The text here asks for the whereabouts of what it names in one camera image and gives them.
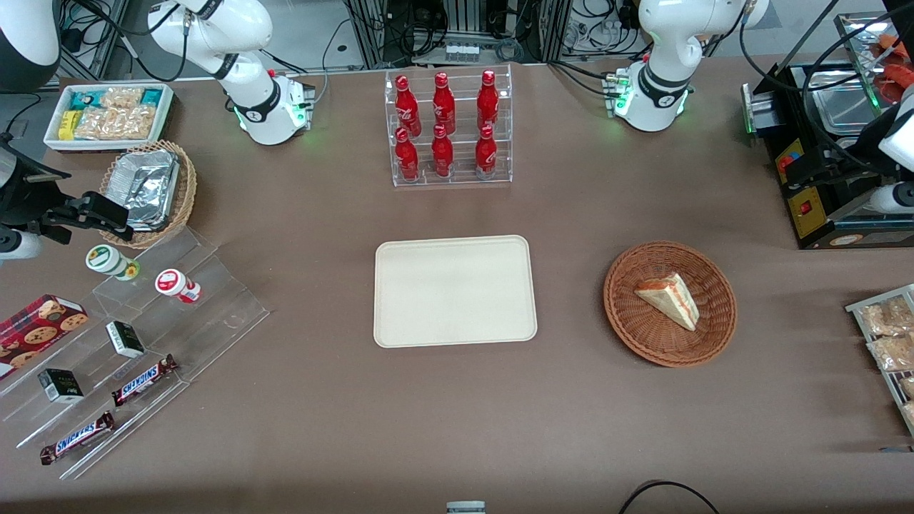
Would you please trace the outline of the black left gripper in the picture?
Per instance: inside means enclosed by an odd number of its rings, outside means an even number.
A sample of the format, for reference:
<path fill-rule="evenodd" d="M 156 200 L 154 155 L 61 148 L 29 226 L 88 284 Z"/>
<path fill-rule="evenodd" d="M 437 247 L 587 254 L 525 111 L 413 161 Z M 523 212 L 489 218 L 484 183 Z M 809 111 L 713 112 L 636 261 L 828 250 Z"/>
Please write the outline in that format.
<path fill-rule="evenodd" d="M 794 159 L 790 161 L 790 188 L 812 188 L 852 178 L 877 178 L 880 176 L 880 167 L 874 162 L 877 160 L 879 141 L 829 140 L 831 153 L 792 153 Z"/>

